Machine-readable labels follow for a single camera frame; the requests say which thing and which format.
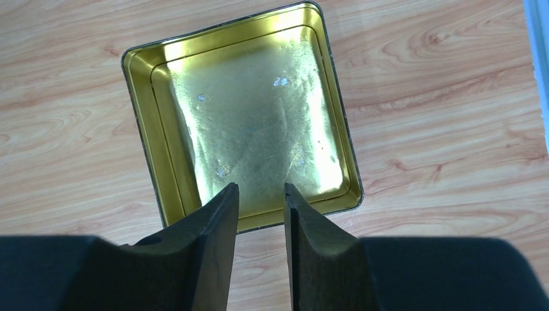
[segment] tray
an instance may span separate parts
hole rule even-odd
[[[363,197],[322,12],[302,2],[123,55],[164,225],[240,186],[238,231],[284,221],[284,182],[322,213]]]

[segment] wood grain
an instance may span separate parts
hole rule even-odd
[[[161,229],[130,47],[290,1],[0,3],[0,233]],[[508,239],[549,289],[549,161],[520,0],[327,0],[366,198],[355,235]],[[288,310],[283,227],[237,237],[230,310]]]

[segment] square tray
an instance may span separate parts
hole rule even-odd
[[[284,221],[284,182],[322,213],[363,197],[322,12],[302,2],[122,57],[164,225],[240,186],[238,231]]]

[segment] light wood grain tabletop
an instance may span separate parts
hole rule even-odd
[[[288,0],[2,1],[0,234],[162,229],[122,53]],[[549,288],[549,161],[521,0],[319,1],[360,236],[499,236]],[[288,310],[282,226],[238,235],[231,310]]]

